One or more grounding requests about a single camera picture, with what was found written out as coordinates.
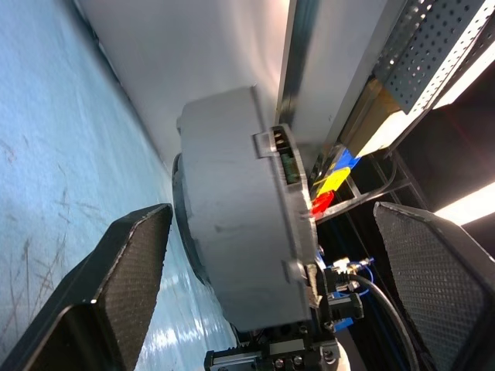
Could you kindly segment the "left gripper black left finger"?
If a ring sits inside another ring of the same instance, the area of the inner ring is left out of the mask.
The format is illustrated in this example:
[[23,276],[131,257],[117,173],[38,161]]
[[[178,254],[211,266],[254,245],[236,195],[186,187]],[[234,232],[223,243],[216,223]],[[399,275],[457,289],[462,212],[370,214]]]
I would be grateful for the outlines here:
[[155,310],[172,205],[115,220],[58,284],[3,370],[133,370]]

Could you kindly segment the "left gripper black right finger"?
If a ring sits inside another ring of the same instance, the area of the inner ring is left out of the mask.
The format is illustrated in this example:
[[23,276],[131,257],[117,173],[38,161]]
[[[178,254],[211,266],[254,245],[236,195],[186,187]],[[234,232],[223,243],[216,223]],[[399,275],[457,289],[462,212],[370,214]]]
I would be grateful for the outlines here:
[[378,202],[399,298],[437,370],[494,368],[494,259],[461,227]]

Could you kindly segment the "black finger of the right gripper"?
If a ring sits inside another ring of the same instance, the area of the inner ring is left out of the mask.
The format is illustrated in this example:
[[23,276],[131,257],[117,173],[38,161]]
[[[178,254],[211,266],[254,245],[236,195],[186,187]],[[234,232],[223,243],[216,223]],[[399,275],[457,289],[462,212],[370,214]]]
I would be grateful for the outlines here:
[[257,343],[260,341],[265,333],[265,329],[256,329],[252,331],[242,332],[238,330],[233,324],[230,325],[234,333],[234,337],[238,345]]
[[318,309],[323,299],[323,296],[319,293],[317,274],[319,268],[315,264],[308,264],[306,266],[306,276],[309,282],[309,307]]

